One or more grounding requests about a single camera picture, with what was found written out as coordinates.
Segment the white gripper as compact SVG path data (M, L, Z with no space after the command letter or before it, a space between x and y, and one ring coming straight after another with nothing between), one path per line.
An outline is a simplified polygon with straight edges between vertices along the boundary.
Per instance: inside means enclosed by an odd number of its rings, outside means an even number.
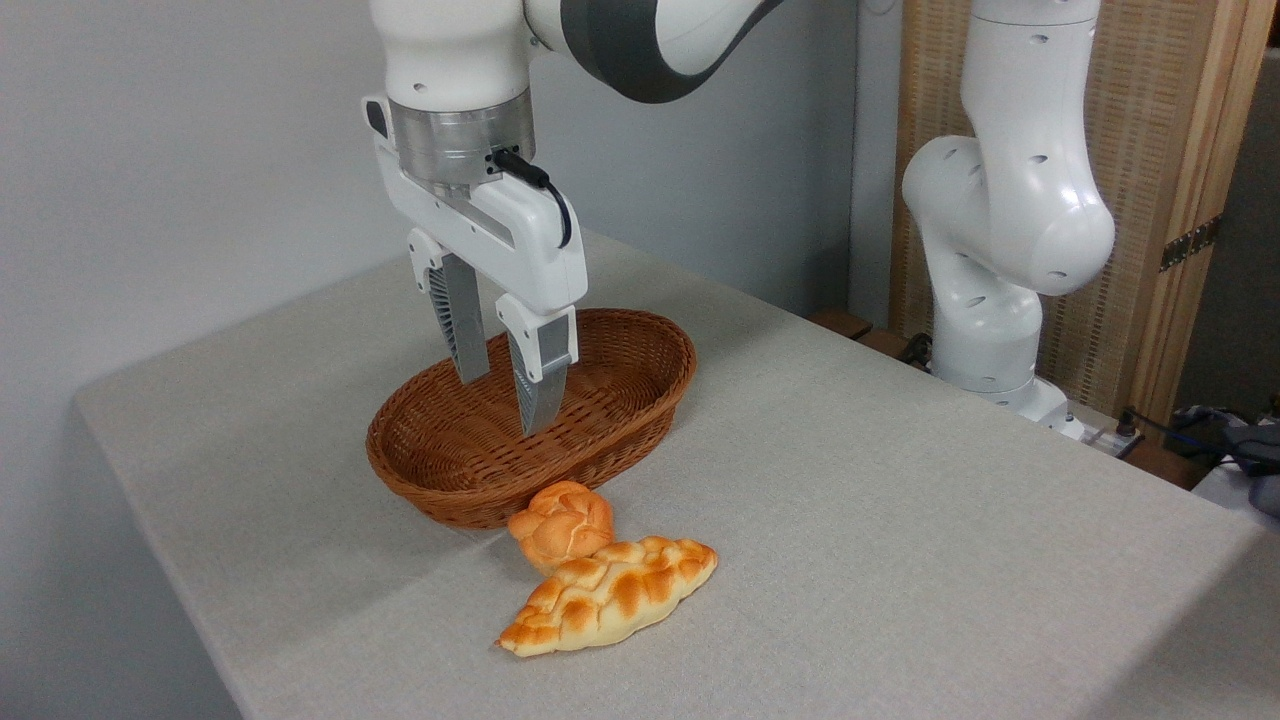
M520 419L534 436L556 421L579 360L576 307L588 287L577 222L563 196L517 174L535 150L527 94L470 110L422 110L384 95L362 100L415 282L429 296L460 380L490 370L476 273L509 338Z

